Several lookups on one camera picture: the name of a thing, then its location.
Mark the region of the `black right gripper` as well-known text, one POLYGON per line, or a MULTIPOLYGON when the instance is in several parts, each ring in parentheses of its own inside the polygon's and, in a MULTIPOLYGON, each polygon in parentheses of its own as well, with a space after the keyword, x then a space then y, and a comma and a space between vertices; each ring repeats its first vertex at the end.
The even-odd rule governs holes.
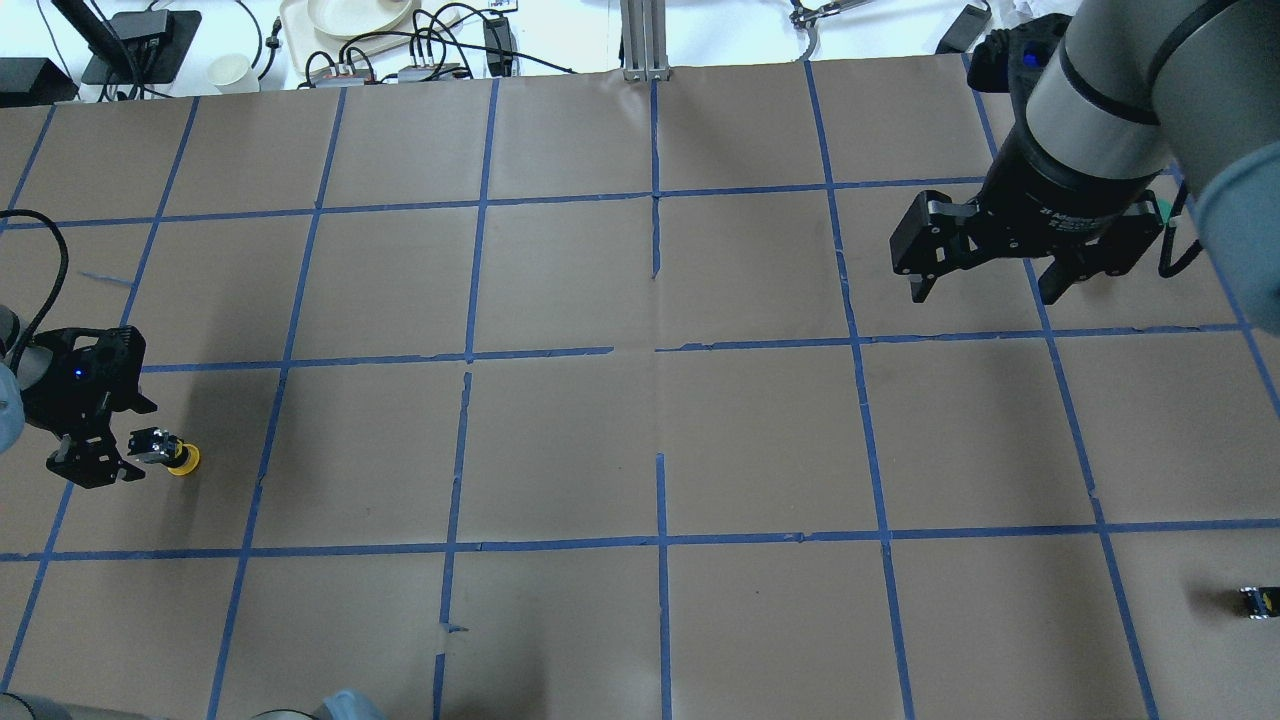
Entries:
POLYGON ((1043 305, 1089 278, 1128 274, 1166 228, 1149 190, 1156 170, 1110 179, 1051 158, 1025 126, 1002 142, 977 193, 956 202, 925 190, 890 236, 890 260, 923 304, 941 275, 995 259, 1051 258, 1043 305))

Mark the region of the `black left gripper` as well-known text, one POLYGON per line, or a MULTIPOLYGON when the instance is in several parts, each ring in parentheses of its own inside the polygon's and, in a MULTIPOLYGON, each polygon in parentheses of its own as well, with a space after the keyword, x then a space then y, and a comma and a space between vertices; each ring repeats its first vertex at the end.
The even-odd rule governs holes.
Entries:
POLYGON ((116 413, 156 413, 140 380, 147 348, 133 325, 72 327, 20 332, 20 401, 26 425, 60 438, 46 469, 83 489, 145 478, 145 470, 113 454, 76 457, 74 439, 110 430, 116 413))

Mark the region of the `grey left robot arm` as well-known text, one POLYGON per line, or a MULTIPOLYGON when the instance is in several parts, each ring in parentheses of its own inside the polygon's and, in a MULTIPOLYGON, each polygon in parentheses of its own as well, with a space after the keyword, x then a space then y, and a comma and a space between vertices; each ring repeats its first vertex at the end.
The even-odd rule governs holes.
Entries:
POLYGON ((133 325, 64 328, 33 334, 3 309, 3 407, 10 439, 26 427, 56 441, 44 465, 84 489, 145 478, 118 448, 113 418, 148 414, 156 404, 140 388, 146 340, 133 325))

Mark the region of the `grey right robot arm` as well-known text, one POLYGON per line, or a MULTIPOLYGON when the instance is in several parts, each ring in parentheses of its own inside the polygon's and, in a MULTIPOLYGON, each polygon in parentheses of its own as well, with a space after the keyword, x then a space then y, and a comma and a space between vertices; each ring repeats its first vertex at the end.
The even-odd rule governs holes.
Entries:
POLYGON ((920 192, 891 234, 914 302, 995 259, 1048 258, 1044 304, 1126 274, 1169 229, 1149 184, 1176 167, 1201 250, 1277 333, 1275 1, 1083 1, 974 63, 972 87, 1007 94, 1014 123, 974 199, 920 192))

